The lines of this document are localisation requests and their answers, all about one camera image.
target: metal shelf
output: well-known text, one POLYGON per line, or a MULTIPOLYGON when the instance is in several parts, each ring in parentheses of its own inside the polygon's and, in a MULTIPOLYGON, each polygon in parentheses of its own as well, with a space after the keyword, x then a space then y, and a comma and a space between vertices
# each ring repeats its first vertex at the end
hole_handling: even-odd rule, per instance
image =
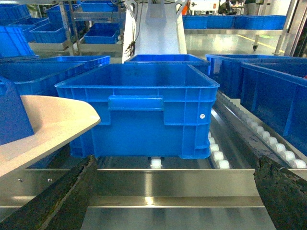
POLYGON ((81 10, 74 12, 76 21, 95 21, 96 23, 119 23, 119 12, 83 12, 81 10))
POLYGON ((185 29, 186 35, 281 35, 282 30, 185 29))
POLYGON ((64 51, 70 45, 70 41, 65 41, 63 43, 35 43, 29 42, 29 46, 34 51, 64 51))

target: blue plastic bin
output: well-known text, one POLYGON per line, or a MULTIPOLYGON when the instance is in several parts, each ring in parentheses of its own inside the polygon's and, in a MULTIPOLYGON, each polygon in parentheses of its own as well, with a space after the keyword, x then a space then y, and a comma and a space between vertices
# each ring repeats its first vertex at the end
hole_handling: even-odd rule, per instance
POLYGON ((81 7, 84 12, 117 12, 118 7, 111 1, 82 1, 81 7))
POLYGON ((0 26, 0 57, 34 55, 21 28, 0 26))
POLYGON ((30 31, 41 25, 47 24, 48 22, 48 18, 26 18, 16 23, 10 24, 10 26, 22 28, 27 42, 32 42, 34 37, 30 31))
POLYGON ((207 29, 207 16, 182 16, 183 27, 185 29, 207 29))
MULTIPOLYGON (((72 8, 73 8, 74 11, 76 9, 78 9, 79 7, 80 7, 80 4, 73 4, 72 5, 72 8)), ((68 4, 65 4, 65 9, 66 9, 66 12, 67 12, 68 21, 71 23, 71 12, 69 10, 68 4)), ((49 21, 51 23, 61 23, 63 21, 59 5, 56 5, 54 7, 49 8, 47 10, 47 15, 48 15, 49 21)))
POLYGON ((115 44, 118 35, 118 23, 95 23, 84 35, 84 39, 88 44, 115 44))
POLYGON ((246 30, 282 30, 286 16, 236 16, 234 28, 246 30))
POLYGON ((163 54, 163 55, 150 55, 141 54, 135 55, 125 61, 125 63, 157 63, 157 64, 189 64, 194 66, 200 72, 208 74, 210 62, 191 54, 163 54))
POLYGON ((45 24, 30 31, 37 43, 63 43, 66 41, 65 29, 60 24, 45 24))
POLYGON ((230 98, 241 98, 243 82, 241 63, 276 63, 283 59, 287 61, 298 59, 297 57, 269 55, 206 55, 206 58, 211 62, 208 70, 209 76, 221 85, 219 90, 230 98))
POLYGON ((242 64, 241 104, 307 155, 306 63, 242 64))
POLYGON ((17 21, 31 17, 27 5, 0 4, 0 20, 17 21))
MULTIPOLYGON (((20 95, 57 96, 56 83, 84 72, 80 63, 25 61, 0 64, 0 75, 13 81, 20 95)), ((5 90, 0 83, 0 92, 5 90)))
POLYGON ((73 156, 210 155, 218 84, 185 64, 111 64, 56 85, 91 104, 101 123, 71 142, 73 156))
POLYGON ((233 26, 235 16, 210 15, 208 17, 208 29, 230 29, 233 26))
POLYGON ((34 134, 24 104, 13 82, 0 76, 0 145, 34 134))
POLYGON ((110 56, 60 56, 38 59, 39 62, 74 62, 84 63, 85 69, 110 64, 110 56))

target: metal guide rail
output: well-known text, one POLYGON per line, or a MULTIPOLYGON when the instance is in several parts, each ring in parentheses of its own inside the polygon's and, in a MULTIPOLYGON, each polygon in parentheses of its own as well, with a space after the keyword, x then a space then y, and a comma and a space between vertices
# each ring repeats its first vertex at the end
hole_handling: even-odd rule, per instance
MULTIPOLYGON (((211 133, 232 169, 215 169, 212 159, 165 158, 162 169, 150 169, 147 158, 99 159, 89 206, 263 207, 253 175, 259 157, 269 156, 285 168, 290 165, 232 112, 232 103, 223 101, 218 94, 211 133)), ((67 170, 26 169, 11 174, 0 181, 0 207, 21 207, 67 170)), ((291 171, 307 180, 306 169, 291 171)))

